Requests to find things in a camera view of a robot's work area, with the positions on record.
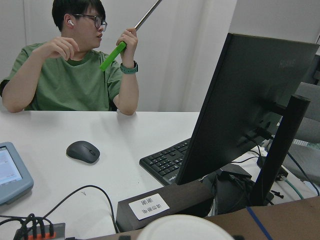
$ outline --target black mouse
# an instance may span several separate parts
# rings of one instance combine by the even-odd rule
[[[99,150],[87,141],[76,141],[66,149],[66,155],[89,164],[93,164],[100,156]]]

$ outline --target man's right hand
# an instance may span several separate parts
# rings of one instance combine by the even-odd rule
[[[73,38],[57,36],[51,41],[33,50],[43,61],[48,58],[57,59],[63,57],[66,61],[73,59],[75,52],[79,52],[78,44]]]

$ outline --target white wall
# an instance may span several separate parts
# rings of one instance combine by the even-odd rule
[[[102,0],[108,29],[99,50],[111,52],[155,1]],[[0,79],[23,46],[59,34],[51,7],[52,0],[0,1]],[[138,110],[199,111],[228,30],[314,43],[319,12],[319,0],[163,0],[138,31]]]
[[[230,31],[316,43],[320,34],[320,1],[238,0]]]

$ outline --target monitor back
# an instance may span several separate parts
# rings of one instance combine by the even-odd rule
[[[258,129],[274,132],[281,116],[271,107],[288,104],[318,47],[229,33],[176,183],[201,178],[246,153],[263,141]]]

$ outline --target black cable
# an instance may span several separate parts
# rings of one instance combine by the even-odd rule
[[[245,159],[243,161],[232,161],[231,163],[232,164],[242,164],[242,163],[244,163],[244,162],[246,162],[246,161],[248,161],[250,159],[254,159],[254,158],[258,158],[258,156],[252,156],[252,157],[249,157],[249,158],[247,158],[247,159]]]
[[[258,148],[258,151],[259,151],[259,156],[262,157],[262,154],[261,154],[261,151],[260,151],[260,146],[257,143],[257,141],[255,141],[254,139],[251,139],[251,141],[255,143],[255,145],[256,145],[256,147]]]
[[[37,220],[35,218],[35,215],[33,215],[33,218],[31,220],[32,220],[32,235],[34,239],[37,239]]]
[[[235,181],[236,177],[229,174],[229,178],[232,182],[234,182],[237,185],[238,188],[241,188],[242,195],[239,197],[239,199],[231,207],[228,208],[228,210],[224,211],[221,214],[230,213],[242,201],[243,197],[246,195],[245,191],[242,189],[242,186],[239,186],[239,184]]]
[[[303,175],[306,177],[306,179],[310,182],[310,184],[315,188],[317,195],[320,196],[319,190],[318,188],[314,185],[314,183],[310,180],[310,178],[307,176],[307,174],[305,173],[305,171],[302,169],[302,167],[299,165],[299,163],[297,162],[297,160],[295,160],[294,156],[291,155],[290,152],[287,153],[289,155],[289,157],[292,159],[292,161],[297,165],[297,167],[300,169],[300,171],[303,173]]]
[[[100,190],[101,192],[103,192],[103,194],[106,196],[106,198],[108,199],[108,202],[110,204],[110,210],[111,210],[111,219],[112,219],[112,223],[113,223],[113,227],[116,233],[119,233],[117,225],[116,225],[116,221],[115,221],[115,215],[114,215],[114,209],[112,207],[111,204],[111,200],[108,196],[108,194],[100,187],[95,186],[95,185],[86,185],[86,186],[82,186],[80,188],[78,188],[77,190],[73,191],[72,193],[70,193],[69,195],[67,195],[64,199],[62,199],[52,210],[50,210],[46,215],[44,215],[43,217],[46,218],[47,216],[49,216],[54,210],[56,210],[65,200],[67,200],[70,196],[72,196],[73,194],[75,194],[76,192],[85,189],[85,188],[95,188]]]
[[[253,151],[253,150],[249,150],[248,152],[252,152],[252,153],[255,153],[255,154],[258,154],[258,155],[259,155],[259,153],[258,153],[258,152]]]
[[[23,217],[23,216],[9,216],[9,215],[0,215],[0,218],[10,218],[10,219],[6,219],[2,222],[0,222],[0,226],[7,223],[7,222],[11,222],[11,221],[19,221],[21,223],[21,228],[17,231],[17,233],[15,234],[14,239],[21,239],[21,237],[23,235],[28,234],[31,229],[33,229],[34,225],[40,224],[40,230],[41,230],[41,235],[42,232],[44,230],[44,223],[43,220],[47,221],[49,223],[49,234],[50,236],[54,235],[54,228],[53,228],[53,224],[52,222],[47,219],[47,216],[49,216],[54,210],[56,210],[65,200],[67,200],[69,197],[71,197],[73,194],[75,194],[76,192],[85,189],[85,188],[95,188],[100,190],[101,192],[103,192],[103,194],[106,196],[106,198],[108,199],[108,202],[110,204],[110,210],[111,210],[111,219],[112,219],[112,223],[114,226],[114,230],[116,233],[119,233],[117,225],[116,225],[116,221],[115,221],[115,215],[114,215],[114,209],[111,203],[111,200],[108,196],[108,194],[100,187],[95,186],[95,185],[86,185],[86,186],[82,186],[80,188],[78,188],[77,190],[73,191],[72,193],[70,193],[69,195],[67,195],[63,200],[61,200],[52,210],[50,210],[46,215],[44,215],[43,217],[35,217],[33,213],[31,213],[29,216],[27,217]],[[33,226],[27,229],[27,224],[33,220],[36,219],[36,223],[33,223]]]
[[[271,205],[275,205],[272,201],[270,201],[268,198],[266,198],[266,200],[271,204]]]
[[[19,221],[21,223],[21,225],[24,223],[24,221],[20,218],[20,217],[11,217],[10,219],[6,219],[0,222],[0,226],[8,223],[8,222],[12,222],[12,221]]]

